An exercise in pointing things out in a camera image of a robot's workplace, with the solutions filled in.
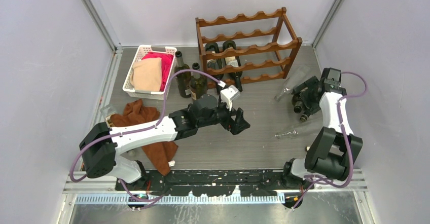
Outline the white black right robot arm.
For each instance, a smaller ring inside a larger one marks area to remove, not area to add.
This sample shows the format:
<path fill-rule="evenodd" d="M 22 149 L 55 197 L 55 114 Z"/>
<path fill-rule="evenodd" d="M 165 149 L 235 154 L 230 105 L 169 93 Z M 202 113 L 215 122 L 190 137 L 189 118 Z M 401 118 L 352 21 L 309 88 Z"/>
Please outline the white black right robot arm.
<path fill-rule="evenodd" d="M 341 87 L 342 74 L 324 68 L 320 79 L 311 77 L 293 89 L 294 111 L 301 119 L 320 111 L 323 123 L 306 157 L 285 163 L 281 181 L 288 189 L 305 182 L 344 188 L 352 179 L 363 140 L 349 126 L 346 102 L 352 96 Z"/>

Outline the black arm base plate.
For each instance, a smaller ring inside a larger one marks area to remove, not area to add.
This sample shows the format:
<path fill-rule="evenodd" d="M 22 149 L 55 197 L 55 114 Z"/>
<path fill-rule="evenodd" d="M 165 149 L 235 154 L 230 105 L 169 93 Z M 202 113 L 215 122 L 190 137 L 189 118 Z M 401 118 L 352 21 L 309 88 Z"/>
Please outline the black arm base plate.
<path fill-rule="evenodd" d="M 156 196 L 208 197 L 230 196 L 235 189 L 242 197 L 274 196 L 277 191 L 303 191 L 310 182 L 289 176 L 281 169 L 248 170 L 172 170 L 163 176 L 147 171 L 143 179 L 125 186 L 130 191 L 143 191 Z"/>

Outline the dark wine bottle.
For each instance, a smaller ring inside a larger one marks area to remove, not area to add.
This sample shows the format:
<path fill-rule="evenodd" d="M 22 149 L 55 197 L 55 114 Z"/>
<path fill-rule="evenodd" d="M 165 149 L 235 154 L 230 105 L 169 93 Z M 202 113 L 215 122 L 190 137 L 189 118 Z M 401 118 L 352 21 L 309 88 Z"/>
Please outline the dark wine bottle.
<path fill-rule="evenodd" d="M 293 105 L 294 113 L 299 114 L 305 110 L 305 105 L 299 93 L 292 96 L 291 103 Z"/>

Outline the dark bottle white label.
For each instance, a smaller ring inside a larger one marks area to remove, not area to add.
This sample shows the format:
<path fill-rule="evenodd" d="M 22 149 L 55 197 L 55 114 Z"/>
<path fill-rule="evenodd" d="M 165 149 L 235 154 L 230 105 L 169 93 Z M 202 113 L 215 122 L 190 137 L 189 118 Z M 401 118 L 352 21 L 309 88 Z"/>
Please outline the dark bottle white label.
<path fill-rule="evenodd" d="M 225 41 L 223 43 L 223 50 L 226 50 L 228 48 L 233 48 L 234 50 L 236 50 L 237 49 L 236 43 L 232 40 Z M 238 56 L 226 57 L 225 64 L 230 65 L 232 67 L 240 67 L 241 66 L 240 58 Z M 235 87 L 239 90 L 239 92 L 243 91 L 243 87 L 241 83 L 242 74 L 243 74 L 242 71 L 228 73 L 230 79 L 234 80 Z"/>

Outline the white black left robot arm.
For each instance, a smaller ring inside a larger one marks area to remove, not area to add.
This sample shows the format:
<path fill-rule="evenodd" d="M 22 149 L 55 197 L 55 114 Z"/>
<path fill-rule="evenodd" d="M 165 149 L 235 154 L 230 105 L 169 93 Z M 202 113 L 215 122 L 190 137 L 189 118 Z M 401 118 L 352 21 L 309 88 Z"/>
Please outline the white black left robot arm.
<path fill-rule="evenodd" d="M 142 190 L 148 183 L 143 164 L 122 157 L 123 153 L 153 143 L 188 138 L 199 128 L 217 124 L 232 135 L 250 127 L 241 108 L 231 108 L 212 95 L 204 95 L 159 121 L 112 128 L 106 123 L 98 123 L 79 145 L 86 177 L 113 176 Z"/>

